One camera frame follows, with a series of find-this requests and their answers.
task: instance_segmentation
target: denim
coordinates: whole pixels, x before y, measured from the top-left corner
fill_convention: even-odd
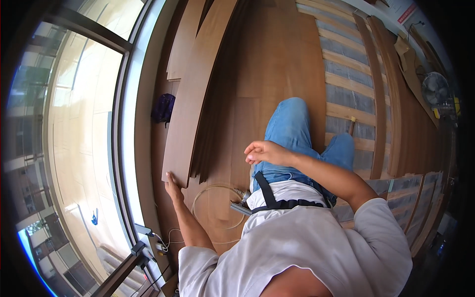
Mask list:
[[[328,162],[353,171],[354,142],[348,133],[335,135],[325,151],[320,155],[312,149],[310,141],[310,118],[307,105],[301,98],[293,97],[282,101],[267,124],[264,140],[270,140],[291,151]],[[261,171],[268,183],[294,180],[320,189],[318,183],[293,167],[261,162],[254,166],[253,191],[260,189],[256,172]],[[336,203],[336,196],[323,189],[331,204]]]

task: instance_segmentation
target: person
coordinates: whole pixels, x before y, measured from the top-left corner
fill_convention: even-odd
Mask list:
[[[354,143],[335,136],[320,155],[311,147],[300,98],[282,101],[264,141],[244,151],[254,164],[247,200],[253,214],[241,239],[219,256],[167,173],[185,247],[179,251],[180,295],[397,296],[412,269],[408,242],[387,202],[352,171]],[[354,211],[343,229],[334,198]]]

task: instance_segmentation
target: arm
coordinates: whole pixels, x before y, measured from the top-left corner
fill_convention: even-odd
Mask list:
[[[378,196],[354,172],[307,155],[289,151],[272,141],[254,141],[246,148],[244,153],[247,154],[246,162],[249,164],[266,161],[276,165],[294,167],[328,191],[348,202],[354,212],[366,201]]]
[[[173,180],[172,173],[167,172],[167,177],[168,182],[165,182],[165,190],[173,202],[185,245],[187,247],[208,248],[216,252],[208,234],[186,206],[184,202],[185,197]]]

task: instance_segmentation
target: blue object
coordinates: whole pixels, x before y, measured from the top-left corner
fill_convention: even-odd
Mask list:
[[[152,109],[152,118],[156,123],[165,122],[165,127],[167,123],[170,122],[171,112],[173,106],[175,105],[175,96],[172,94],[163,94],[161,95]]]
[[[353,171],[354,142],[353,137],[348,133],[335,135],[321,155],[312,149],[310,117],[307,104],[301,98],[293,97],[279,103],[267,124],[264,140],[273,141],[291,151]],[[254,178],[259,171],[268,183],[294,180],[320,190],[320,185],[316,181],[293,167],[261,162],[254,166],[252,177]],[[259,188],[259,184],[254,179],[253,191]],[[333,206],[335,205],[335,195],[326,189],[323,189],[322,194],[328,197]]]
[[[97,226],[98,217],[99,217],[99,210],[96,208],[95,209],[95,215],[94,215],[94,213],[92,213],[92,220],[91,220],[91,222],[96,226]]]

